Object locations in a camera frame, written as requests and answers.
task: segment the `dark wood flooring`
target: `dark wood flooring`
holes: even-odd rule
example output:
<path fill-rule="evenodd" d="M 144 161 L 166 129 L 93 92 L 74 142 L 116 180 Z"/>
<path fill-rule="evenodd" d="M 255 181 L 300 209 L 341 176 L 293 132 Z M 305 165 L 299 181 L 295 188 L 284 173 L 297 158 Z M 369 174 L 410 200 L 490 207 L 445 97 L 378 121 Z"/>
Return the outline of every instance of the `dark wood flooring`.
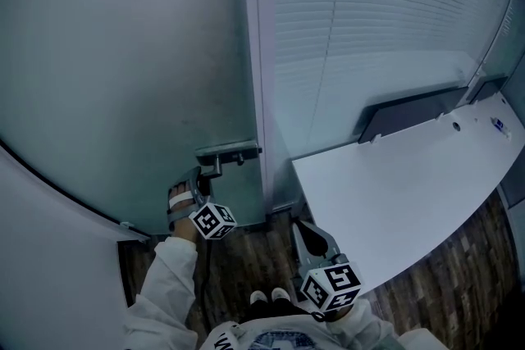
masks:
<path fill-rule="evenodd" d="M 119 243 L 121 271 L 128 304 L 140 291 L 163 237 L 149 243 Z M 198 244 L 195 271 L 197 299 L 187 325 L 206 336 L 200 310 L 200 284 L 205 271 L 205 244 Z M 293 289 L 295 273 L 290 242 L 290 214 L 271 216 L 256 230 L 237 229 L 213 244 L 206 305 L 212 327 L 240 319 L 255 289 Z M 500 318 L 516 319 L 523 307 L 518 291 L 514 243 L 500 197 L 495 191 L 446 241 L 394 279 L 363 297 L 398 334 L 428 328 L 450 349 L 499 348 L 509 329 Z M 512 307 L 512 314 L 505 311 Z"/>

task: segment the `fiducial marker cube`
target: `fiducial marker cube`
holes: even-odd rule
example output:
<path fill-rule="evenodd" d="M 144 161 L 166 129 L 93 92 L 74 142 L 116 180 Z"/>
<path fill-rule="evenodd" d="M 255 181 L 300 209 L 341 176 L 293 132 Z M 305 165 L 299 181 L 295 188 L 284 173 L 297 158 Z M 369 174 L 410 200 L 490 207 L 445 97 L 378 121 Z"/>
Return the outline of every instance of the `fiducial marker cube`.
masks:
<path fill-rule="evenodd" d="M 189 218 L 206 239 L 222 239 L 237 226 L 228 207 L 210 202 L 199 211 L 194 211 Z"/>
<path fill-rule="evenodd" d="M 345 262 L 310 270 L 301 286 L 301 292 L 320 312 L 328 312 L 351 305 L 362 287 L 357 266 Z"/>

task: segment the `white desk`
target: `white desk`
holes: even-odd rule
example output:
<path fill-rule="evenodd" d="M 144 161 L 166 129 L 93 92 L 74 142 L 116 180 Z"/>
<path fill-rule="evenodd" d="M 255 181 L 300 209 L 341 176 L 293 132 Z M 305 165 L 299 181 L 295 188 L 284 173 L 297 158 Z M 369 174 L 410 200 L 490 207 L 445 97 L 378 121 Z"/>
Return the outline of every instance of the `white desk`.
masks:
<path fill-rule="evenodd" d="M 525 144 L 525 129 L 502 99 L 498 93 L 375 143 L 294 161 L 316 224 L 357 262 L 363 292 L 427 255 L 502 180 Z M 510 140 L 492 116 L 511 129 Z"/>

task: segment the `black pants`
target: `black pants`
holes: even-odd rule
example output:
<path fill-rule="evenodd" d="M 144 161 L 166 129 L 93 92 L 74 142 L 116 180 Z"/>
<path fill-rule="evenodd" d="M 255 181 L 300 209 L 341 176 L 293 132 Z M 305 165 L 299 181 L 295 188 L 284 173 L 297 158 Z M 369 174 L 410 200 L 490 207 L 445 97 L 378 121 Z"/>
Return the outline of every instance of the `black pants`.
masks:
<path fill-rule="evenodd" d="M 273 318 L 274 316 L 290 316 L 290 315 L 308 315 L 308 312 L 296 307 L 288 299 L 276 299 L 273 303 L 264 301 L 256 301 L 248 309 L 248 314 L 241 320 L 248 322 L 249 320 L 258 320 L 259 318 Z"/>

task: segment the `shoe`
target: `shoe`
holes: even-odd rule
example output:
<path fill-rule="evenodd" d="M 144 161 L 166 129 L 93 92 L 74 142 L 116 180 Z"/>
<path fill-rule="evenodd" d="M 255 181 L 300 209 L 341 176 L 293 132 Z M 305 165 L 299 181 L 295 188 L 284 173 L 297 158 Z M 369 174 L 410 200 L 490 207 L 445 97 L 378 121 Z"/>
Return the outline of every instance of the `shoe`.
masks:
<path fill-rule="evenodd" d="M 260 290 L 256 290 L 255 292 L 249 295 L 249 304 L 253 305 L 256 301 L 268 302 L 268 298 L 263 292 L 261 292 Z"/>
<path fill-rule="evenodd" d="M 275 288 L 272 290 L 272 302 L 275 302 L 277 299 L 286 299 L 290 300 L 290 295 L 282 288 Z"/>

